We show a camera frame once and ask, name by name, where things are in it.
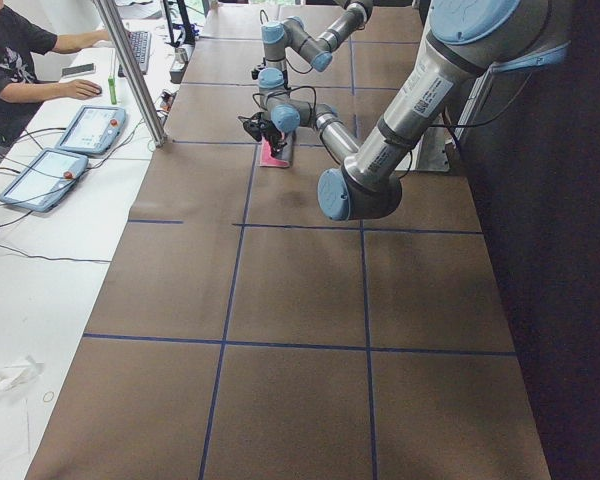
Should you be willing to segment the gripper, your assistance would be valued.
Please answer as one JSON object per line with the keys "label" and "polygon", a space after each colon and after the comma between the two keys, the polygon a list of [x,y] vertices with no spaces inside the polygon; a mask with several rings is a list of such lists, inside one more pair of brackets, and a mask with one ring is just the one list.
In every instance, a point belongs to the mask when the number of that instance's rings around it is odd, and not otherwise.
{"label": "gripper", "polygon": [[287,146],[287,142],[282,140],[282,133],[271,121],[262,121],[262,136],[270,144],[271,155],[281,156]]}

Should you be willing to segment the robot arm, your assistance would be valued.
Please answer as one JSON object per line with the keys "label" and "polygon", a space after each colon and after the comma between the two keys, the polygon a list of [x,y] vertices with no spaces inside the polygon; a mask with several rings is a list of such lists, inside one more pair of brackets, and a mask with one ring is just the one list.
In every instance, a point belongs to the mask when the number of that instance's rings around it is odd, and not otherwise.
{"label": "robot arm", "polygon": [[370,20],[374,4],[368,0],[337,1],[344,12],[318,37],[312,37],[297,16],[268,21],[261,25],[264,68],[287,71],[288,49],[298,54],[311,69],[323,72],[331,64],[333,53]]}
{"label": "robot arm", "polygon": [[287,85],[287,50],[324,71],[334,52],[371,18],[370,1],[343,1],[343,13],[318,37],[297,17],[262,24],[264,67],[257,76],[259,111],[243,122],[272,153],[300,127],[314,129],[339,162],[318,181],[318,203],[334,221],[383,218],[402,197],[394,171],[460,86],[487,71],[543,68],[564,60],[571,1],[433,1],[412,73],[376,126],[359,141],[326,104],[296,101]]}

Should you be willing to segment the person hand on mouse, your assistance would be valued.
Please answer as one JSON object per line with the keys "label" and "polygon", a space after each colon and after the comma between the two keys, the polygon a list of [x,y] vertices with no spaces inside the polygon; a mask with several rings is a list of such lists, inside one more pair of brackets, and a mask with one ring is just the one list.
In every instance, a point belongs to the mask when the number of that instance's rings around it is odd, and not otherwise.
{"label": "person hand on mouse", "polygon": [[98,85],[94,82],[78,79],[64,84],[65,96],[73,99],[86,100],[97,96],[90,96],[87,91],[87,86]]}

